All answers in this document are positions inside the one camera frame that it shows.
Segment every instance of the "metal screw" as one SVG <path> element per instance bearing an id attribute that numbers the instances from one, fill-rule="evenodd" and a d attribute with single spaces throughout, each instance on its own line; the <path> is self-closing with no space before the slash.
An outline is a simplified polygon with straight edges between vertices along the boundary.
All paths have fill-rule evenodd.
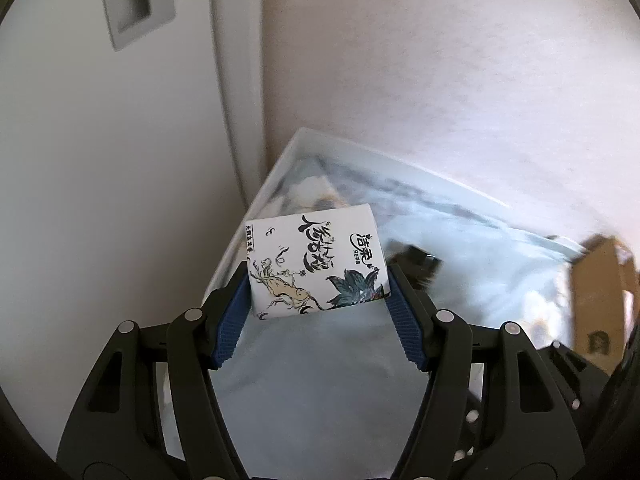
<path id="1" fill-rule="evenodd" d="M 473 422 L 475 422 L 476 420 L 478 420 L 478 417 L 480 416 L 480 413 L 478 413 L 478 410 L 471 410 L 470 412 L 468 412 L 466 414 L 466 421 L 469 424 L 472 424 Z"/>
<path id="2" fill-rule="evenodd" d="M 443 323 L 451 323 L 453 321 L 453 314 L 448 310 L 439 310 L 436 317 Z"/>
<path id="3" fill-rule="evenodd" d="M 507 333 L 509 333 L 511 335 L 518 335 L 520 333 L 519 325 L 517 325 L 517 323 L 514 323 L 512 321 L 508 322 L 504 326 L 504 329 L 507 331 Z"/>
<path id="4" fill-rule="evenodd" d="M 190 308 L 187 312 L 184 313 L 184 319 L 187 321 L 196 321 L 202 317 L 202 311 L 199 308 Z"/>
<path id="5" fill-rule="evenodd" d="M 133 321 L 123 321 L 118 325 L 118 332 L 121 334 L 128 334 L 135 327 L 135 323 Z"/>

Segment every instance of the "white plastic box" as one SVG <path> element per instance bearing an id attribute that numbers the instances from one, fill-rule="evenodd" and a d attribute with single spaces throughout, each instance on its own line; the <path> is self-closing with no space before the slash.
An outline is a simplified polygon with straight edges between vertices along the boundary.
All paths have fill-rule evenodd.
<path id="1" fill-rule="evenodd" d="M 218 264 L 213 278 L 209 282 L 203 301 L 212 290 L 225 285 L 224 279 L 227 275 L 228 267 L 233 264 L 238 245 L 242 241 L 242 237 L 244 237 L 244 222 L 253 219 L 261 211 L 276 192 L 282 179 L 293 164 L 306 156 L 330 158 L 335 162 L 349 166 L 353 170 L 361 170 L 395 179 L 403 184 L 447 198 L 478 214 L 499 219 L 506 219 L 509 215 L 509 207 L 505 203 L 450 178 L 425 170 L 419 166 L 402 162 L 377 150 L 365 148 L 355 142 L 309 128 L 300 128 L 280 155 L 244 215 L 242 222 L 240 222 L 234 237 Z"/>

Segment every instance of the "white wall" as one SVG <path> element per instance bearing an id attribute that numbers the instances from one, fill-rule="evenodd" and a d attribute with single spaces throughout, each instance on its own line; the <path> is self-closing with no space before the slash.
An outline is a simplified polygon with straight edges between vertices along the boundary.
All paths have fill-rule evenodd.
<path id="1" fill-rule="evenodd" d="M 102 0 L 0 25 L 0 384 L 55 454 L 118 323 L 200 305 L 243 208 L 210 0 L 114 52 Z"/>
<path id="2" fill-rule="evenodd" d="M 271 159 L 299 126 L 477 187 L 543 234 L 640 253 L 627 0 L 265 0 Z"/>

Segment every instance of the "cardboard box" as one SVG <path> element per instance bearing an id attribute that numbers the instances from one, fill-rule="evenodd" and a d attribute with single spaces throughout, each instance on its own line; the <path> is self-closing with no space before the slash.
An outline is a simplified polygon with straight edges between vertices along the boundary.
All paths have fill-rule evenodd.
<path id="1" fill-rule="evenodd" d="M 572 265 L 574 350 L 607 374 L 625 351 L 625 291 L 638 316 L 638 275 L 633 254 L 617 239 L 595 237 L 589 252 Z"/>

